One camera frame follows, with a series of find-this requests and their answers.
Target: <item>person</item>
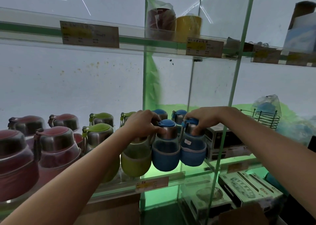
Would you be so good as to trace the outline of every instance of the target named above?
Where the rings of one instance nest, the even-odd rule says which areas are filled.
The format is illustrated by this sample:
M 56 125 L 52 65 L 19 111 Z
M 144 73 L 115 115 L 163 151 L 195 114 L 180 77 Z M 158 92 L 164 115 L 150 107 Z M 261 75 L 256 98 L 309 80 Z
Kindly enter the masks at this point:
M 316 217 L 314 152 L 233 107 L 201 107 L 187 113 L 184 119 L 188 118 L 199 120 L 193 135 L 218 123 L 227 126 L 293 197 Z M 113 159 L 133 139 L 156 132 L 165 133 L 165 130 L 152 124 L 153 120 L 160 121 L 149 110 L 133 114 L 122 128 L 29 197 L 1 225 L 73 224 Z

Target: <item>shelf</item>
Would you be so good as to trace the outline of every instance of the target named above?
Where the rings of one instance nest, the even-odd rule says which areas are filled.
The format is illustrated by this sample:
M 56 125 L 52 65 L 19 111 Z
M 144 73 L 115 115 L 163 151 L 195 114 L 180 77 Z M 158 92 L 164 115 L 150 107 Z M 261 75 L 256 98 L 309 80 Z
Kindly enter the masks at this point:
M 200 56 L 186 56 L 186 43 L 146 38 L 145 28 L 143 27 L 77 19 L 37 12 L 27 12 L 8 8 L 0 8 L 0 13 L 0 39 L 2 39 L 0 40 L 0 43 L 2 44 L 136 55 L 142 55 L 143 52 L 151 52 L 154 53 L 154 56 L 177 58 L 183 57 L 187 59 L 203 58 Z M 118 27 L 119 49 L 64 45 L 60 29 L 61 20 Z M 147 28 L 146 33 L 148 32 L 150 34 L 155 34 L 155 37 L 160 38 L 164 35 L 164 33 L 168 31 L 155 29 L 150 29 L 150 31 L 148 31 Z M 226 39 L 223 38 L 216 38 L 210 36 L 200 36 L 200 38 L 207 40 L 220 40 L 226 42 Z M 230 59 L 236 59 L 237 54 L 237 49 L 224 48 L 223 50 L 223 57 L 225 58 L 229 57 Z
M 136 194 L 138 193 L 136 191 L 136 184 L 142 181 L 168 177 L 168 187 L 171 187 L 184 183 L 186 178 L 210 173 L 210 168 L 206 162 L 203 162 L 203 164 L 198 167 L 189 167 L 179 162 L 176 169 L 170 172 L 159 171 L 153 165 L 151 165 L 149 171 L 144 176 L 137 178 L 131 178 L 125 175 L 120 169 L 112 181 L 99 185 L 88 204 Z M 35 185 L 29 192 L 16 199 L 0 202 L 0 221 L 8 216 L 15 208 L 17 208 L 38 189 L 38 185 Z

